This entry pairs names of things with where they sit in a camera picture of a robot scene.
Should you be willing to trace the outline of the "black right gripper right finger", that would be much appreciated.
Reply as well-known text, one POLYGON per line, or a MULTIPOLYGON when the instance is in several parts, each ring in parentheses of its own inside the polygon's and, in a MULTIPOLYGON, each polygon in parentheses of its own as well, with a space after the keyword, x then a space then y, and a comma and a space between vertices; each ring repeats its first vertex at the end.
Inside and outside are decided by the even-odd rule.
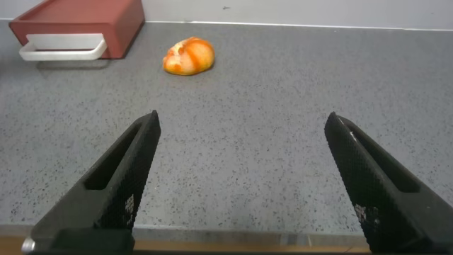
POLYGON ((449 203, 347 118, 324 132, 372 252, 452 252, 449 203))

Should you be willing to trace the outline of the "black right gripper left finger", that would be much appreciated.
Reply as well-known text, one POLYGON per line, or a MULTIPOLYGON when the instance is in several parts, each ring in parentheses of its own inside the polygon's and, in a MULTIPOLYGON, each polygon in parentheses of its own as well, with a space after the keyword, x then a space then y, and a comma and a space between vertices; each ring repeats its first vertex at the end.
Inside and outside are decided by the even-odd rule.
POLYGON ((130 254, 159 143, 159 116, 136 119, 32 228, 24 254, 130 254))

